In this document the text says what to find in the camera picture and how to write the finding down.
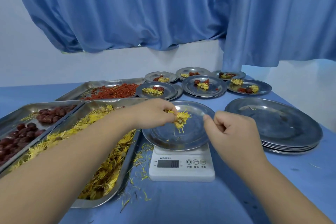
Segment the curtain fold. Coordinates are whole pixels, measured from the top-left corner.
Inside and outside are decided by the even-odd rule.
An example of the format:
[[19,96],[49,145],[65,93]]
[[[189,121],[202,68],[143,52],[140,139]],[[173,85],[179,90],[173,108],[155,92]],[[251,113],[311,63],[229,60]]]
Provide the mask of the curtain fold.
[[336,0],[233,0],[224,70],[336,60]]
[[22,0],[63,52],[139,44],[164,51],[226,34],[232,0]]

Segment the tray of red dates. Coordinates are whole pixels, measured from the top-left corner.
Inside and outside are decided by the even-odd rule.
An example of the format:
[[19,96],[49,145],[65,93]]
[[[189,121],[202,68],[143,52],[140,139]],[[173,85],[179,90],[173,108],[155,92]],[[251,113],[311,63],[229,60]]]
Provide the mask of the tray of red dates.
[[28,104],[0,118],[0,172],[84,103],[70,100]]
[[135,91],[145,78],[85,82],[55,101],[82,99],[84,101],[135,97]]

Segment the white scale base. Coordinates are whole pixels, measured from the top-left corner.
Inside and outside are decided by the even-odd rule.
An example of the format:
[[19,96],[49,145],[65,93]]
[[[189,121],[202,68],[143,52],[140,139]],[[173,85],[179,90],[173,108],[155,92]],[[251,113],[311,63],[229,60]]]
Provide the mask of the white scale base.
[[149,177],[153,181],[212,182],[215,170],[209,145],[189,151],[171,151],[154,146]]

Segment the blue tablecloth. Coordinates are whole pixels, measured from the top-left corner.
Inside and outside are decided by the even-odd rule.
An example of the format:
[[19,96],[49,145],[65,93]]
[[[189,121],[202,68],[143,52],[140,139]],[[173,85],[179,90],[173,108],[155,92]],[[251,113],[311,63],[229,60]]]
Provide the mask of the blue tablecloth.
[[[53,101],[79,85],[2,87],[0,117],[28,103]],[[241,95],[226,92],[214,99],[183,95],[178,100],[197,101],[218,111],[224,110],[230,101],[239,97]],[[262,98],[289,104],[273,92]],[[267,152],[266,155],[302,193],[336,222],[336,136],[328,129],[322,129],[324,137],[310,153],[289,156]],[[143,144],[146,140],[141,136],[139,142]],[[138,188],[127,186],[119,200],[116,197],[94,209],[70,209],[61,223],[269,223],[254,195],[223,163],[212,146],[210,149],[216,172],[216,179],[211,183],[141,180],[137,174],[142,167],[138,166],[132,169],[130,175]],[[145,193],[150,200],[145,201]],[[122,202],[129,198],[131,201],[120,213]]]

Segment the left hand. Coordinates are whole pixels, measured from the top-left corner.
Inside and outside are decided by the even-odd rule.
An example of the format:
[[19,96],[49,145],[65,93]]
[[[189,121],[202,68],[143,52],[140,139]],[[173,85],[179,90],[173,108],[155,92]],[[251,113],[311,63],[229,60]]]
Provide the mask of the left hand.
[[166,123],[173,123],[176,120],[176,107],[163,99],[150,99],[140,104],[123,108],[127,113],[129,121],[134,125],[134,128],[155,128]]

